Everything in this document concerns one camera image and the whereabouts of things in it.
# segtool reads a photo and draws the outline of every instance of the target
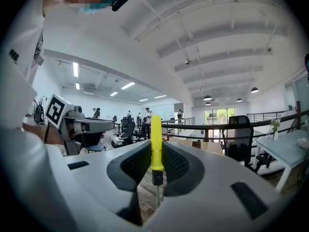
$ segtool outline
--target white desk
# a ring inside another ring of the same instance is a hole
[[[306,151],[297,144],[297,140],[302,137],[309,140],[309,136],[304,130],[296,130],[288,134],[279,135],[278,140],[276,141],[274,141],[272,137],[269,139],[263,137],[256,140],[257,151],[255,154],[253,168],[256,167],[258,161],[256,157],[260,154],[261,147],[263,147],[267,153],[285,166],[281,179],[276,186],[277,191],[281,191],[291,172],[291,169],[302,163],[305,158],[308,157]]]

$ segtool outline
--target black office chair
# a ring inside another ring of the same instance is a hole
[[[113,148],[120,148],[126,145],[133,144],[132,134],[133,134],[134,128],[135,128],[135,123],[129,123],[126,126],[126,133],[122,134],[122,136],[120,137],[120,139],[123,140],[123,143],[117,145],[114,143],[114,141],[112,141]]]
[[[135,129],[133,136],[138,138],[136,142],[141,142],[141,138],[145,137],[145,125],[143,124],[141,129]]]
[[[121,132],[124,133],[126,132],[126,126],[128,124],[128,120],[126,119],[122,119],[121,120]]]
[[[245,128],[237,128],[237,125],[245,125]],[[225,139],[224,131],[227,130],[227,137],[246,137],[241,139]],[[251,147],[253,139],[253,127],[247,116],[232,116],[229,118],[227,129],[222,130],[225,145],[225,155],[237,161],[243,161],[245,166],[254,170],[250,165]]]

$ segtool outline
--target ceiling beam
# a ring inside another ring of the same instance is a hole
[[[233,35],[244,35],[244,34],[268,34],[272,35],[274,32],[275,26],[268,26],[265,28],[264,24],[239,24],[234,25],[234,28],[231,29],[230,24],[220,25],[213,27],[211,29],[203,29],[198,32],[193,33],[196,44],[206,42],[213,39],[218,39],[227,36]],[[278,36],[287,36],[286,29],[284,27],[277,27],[274,35]],[[195,45],[195,43],[184,36],[179,39],[180,44],[183,48],[190,47]],[[176,42],[172,42],[160,49],[158,49],[158,55],[160,58],[165,58],[170,54],[173,54],[177,51],[180,51],[180,47]]]
[[[235,3],[257,3],[275,7],[288,12],[291,11],[289,6],[280,0],[186,0],[179,2],[178,6],[181,10],[181,13],[184,15],[199,9],[206,8],[208,6],[219,4],[230,5]],[[179,18],[179,10],[175,6],[170,6],[168,3],[163,3],[155,7],[157,11],[160,11],[160,15],[164,19],[165,23],[169,23],[170,21]],[[129,30],[129,35],[140,42],[161,26],[162,22],[160,20],[148,15],[145,16],[145,18],[137,20],[137,23],[134,25],[134,27]]]
[[[204,72],[203,74],[199,74],[197,76],[191,76],[188,78],[185,78],[183,80],[184,84],[188,83],[195,83],[198,81],[202,80],[208,80],[211,78],[216,78],[216,77],[223,77],[223,76],[228,76],[228,75],[235,75],[235,74],[245,74],[245,73],[253,73],[253,72],[261,72],[263,70],[263,66],[256,66],[256,67],[251,67],[247,66],[245,68],[229,68],[227,70],[218,70],[218,71],[212,71],[212,72]]]
[[[210,84],[209,86],[195,86],[195,87],[189,87],[189,91],[198,91],[198,90],[211,90],[213,88],[218,88],[218,87],[228,87],[228,86],[234,86],[234,85],[240,85],[240,84],[250,84],[254,82],[254,77],[250,78],[245,78],[245,79],[239,79],[235,81],[229,81],[229,82],[220,82],[220,83],[215,83],[215,84]]]
[[[253,51],[252,49],[244,49],[244,50],[237,50],[237,51],[230,51],[229,54],[226,52],[214,54],[211,56],[207,56],[202,58],[200,61],[197,59],[193,60],[190,65],[188,64],[180,64],[175,66],[175,72],[180,72],[189,68],[193,68],[196,66],[204,65],[204,64],[209,64],[212,62],[216,61],[221,61],[221,60],[227,60],[227,59],[233,59],[233,58],[243,58],[243,57],[255,57],[255,56],[261,56],[264,52],[264,48],[259,48]],[[272,51],[265,51],[264,56],[271,56]]]

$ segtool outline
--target mesh chair back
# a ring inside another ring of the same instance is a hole
[[[237,128],[237,125],[244,125],[245,128]],[[251,159],[253,128],[250,126],[250,121],[247,116],[232,116],[229,118],[228,129],[223,130],[223,138],[230,137],[246,138],[224,140],[225,154],[237,161],[244,161],[245,164],[249,164]]]
[[[133,143],[132,134],[134,132],[134,129],[135,123],[128,123],[128,125],[126,126],[126,134],[128,134],[130,143]]]

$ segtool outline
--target black slot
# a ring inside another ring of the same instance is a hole
[[[239,198],[252,219],[255,219],[268,210],[268,207],[244,182],[236,182],[231,188]]]
[[[73,170],[73,169],[77,169],[77,168],[82,168],[82,167],[87,166],[87,165],[89,165],[89,163],[83,160],[83,161],[68,164],[68,167],[69,167],[70,170]]]

